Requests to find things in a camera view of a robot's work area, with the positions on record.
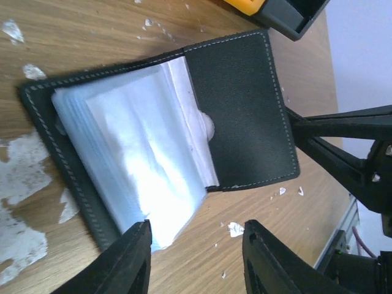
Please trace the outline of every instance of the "wooden table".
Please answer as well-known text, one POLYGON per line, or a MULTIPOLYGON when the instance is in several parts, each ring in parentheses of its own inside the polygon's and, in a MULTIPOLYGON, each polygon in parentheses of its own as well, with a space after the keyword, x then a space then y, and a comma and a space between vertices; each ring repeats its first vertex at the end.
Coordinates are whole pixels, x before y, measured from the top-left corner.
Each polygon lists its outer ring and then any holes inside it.
MULTIPOLYGON (((25 79, 21 69, 25 64, 35 64, 50 76, 153 56, 255 28, 231 10, 221 0, 2 0, 0 20, 14 19, 24 43, 13 45, 0 33, 0 160, 10 160, 7 142, 32 131, 14 88, 25 79)), ((296 43, 276 31, 271 30, 270 36, 286 104, 301 115, 336 111, 325 14, 296 43)), ((229 236, 231 221, 259 220, 313 265, 349 198, 327 172, 301 151, 298 154, 298 179, 209 194, 174 245, 153 255, 150 293, 244 293, 241 238, 229 236), (300 186, 303 197, 298 195, 300 186), (287 192, 273 197, 280 187, 287 192)), ((99 253, 79 215, 59 224, 64 183, 49 157, 41 164, 53 180, 14 205, 3 196, 0 207, 3 216, 7 209, 12 218, 45 234, 47 255, 0 286, 1 293, 49 293, 99 253)), ((4 261, 0 272, 12 264, 11 258, 4 261)))

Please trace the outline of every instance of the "yellow object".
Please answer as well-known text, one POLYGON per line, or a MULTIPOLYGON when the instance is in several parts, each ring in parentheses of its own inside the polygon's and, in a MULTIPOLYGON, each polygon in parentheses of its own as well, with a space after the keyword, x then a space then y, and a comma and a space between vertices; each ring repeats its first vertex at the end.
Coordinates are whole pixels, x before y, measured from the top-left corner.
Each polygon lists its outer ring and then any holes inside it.
POLYGON ((225 0, 242 13, 251 16, 258 12, 266 0, 225 0))

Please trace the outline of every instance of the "leather case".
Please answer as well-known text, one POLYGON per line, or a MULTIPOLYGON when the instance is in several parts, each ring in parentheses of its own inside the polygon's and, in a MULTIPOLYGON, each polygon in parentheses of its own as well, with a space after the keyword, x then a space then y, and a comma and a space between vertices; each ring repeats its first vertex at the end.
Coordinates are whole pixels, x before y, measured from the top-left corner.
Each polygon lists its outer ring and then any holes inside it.
POLYGON ((19 95, 102 250, 120 234, 69 138, 56 127, 56 88, 89 83, 185 56, 201 111, 215 123, 209 143, 219 187, 241 190, 299 175, 290 123, 266 30, 184 47, 153 58, 23 84, 19 95))

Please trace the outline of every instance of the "white wall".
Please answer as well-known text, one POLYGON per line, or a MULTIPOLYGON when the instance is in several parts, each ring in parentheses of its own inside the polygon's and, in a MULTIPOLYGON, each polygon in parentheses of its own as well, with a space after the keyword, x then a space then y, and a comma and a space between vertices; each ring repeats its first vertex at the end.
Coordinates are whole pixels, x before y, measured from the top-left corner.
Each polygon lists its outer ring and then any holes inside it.
MULTIPOLYGON (((392 104, 392 1, 331 0, 326 7, 340 112, 392 104)), ((344 149, 366 158, 370 140, 344 139, 344 149)), ((381 217, 360 203, 364 242, 379 255, 392 251, 381 217)))

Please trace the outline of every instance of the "black leather wallet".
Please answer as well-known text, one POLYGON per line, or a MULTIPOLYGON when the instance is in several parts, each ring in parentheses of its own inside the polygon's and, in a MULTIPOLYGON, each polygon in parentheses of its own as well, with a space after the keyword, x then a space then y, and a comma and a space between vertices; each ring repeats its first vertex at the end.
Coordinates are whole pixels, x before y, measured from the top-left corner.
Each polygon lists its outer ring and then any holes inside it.
POLYGON ((56 127, 56 88, 185 56, 202 112, 215 124, 209 143, 220 182, 210 190, 241 190, 295 178, 300 173, 266 30, 245 32, 134 61, 23 84, 18 90, 43 142, 60 169, 102 250, 120 237, 68 136, 56 127))

